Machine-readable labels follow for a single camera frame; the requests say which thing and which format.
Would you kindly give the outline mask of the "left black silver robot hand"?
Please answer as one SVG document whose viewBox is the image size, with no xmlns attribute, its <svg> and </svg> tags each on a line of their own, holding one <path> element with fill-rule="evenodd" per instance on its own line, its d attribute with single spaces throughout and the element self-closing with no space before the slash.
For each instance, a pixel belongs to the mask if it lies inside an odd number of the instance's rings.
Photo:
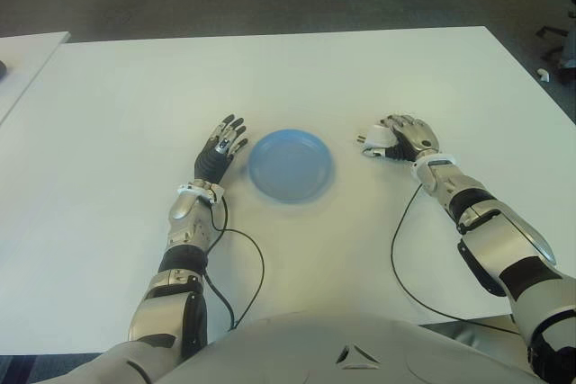
<svg viewBox="0 0 576 384">
<path fill-rule="evenodd" d="M 220 183 L 235 155 L 247 143 L 244 119 L 231 114 L 213 130 L 194 162 L 194 178 Z"/>
</svg>

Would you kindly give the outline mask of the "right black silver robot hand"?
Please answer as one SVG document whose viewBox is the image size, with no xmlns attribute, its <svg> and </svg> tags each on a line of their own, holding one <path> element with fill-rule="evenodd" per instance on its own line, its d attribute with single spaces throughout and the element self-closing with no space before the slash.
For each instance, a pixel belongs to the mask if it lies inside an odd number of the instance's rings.
<svg viewBox="0 0 576 384">
<path fill-rule="evenodd" d="M 358 137 L 362 154 L 372 158 L 415 162 L 440 152 L 434 131 L 421 119 L 393 114 L 380 119 L 364 136 Z"/>
</svg>

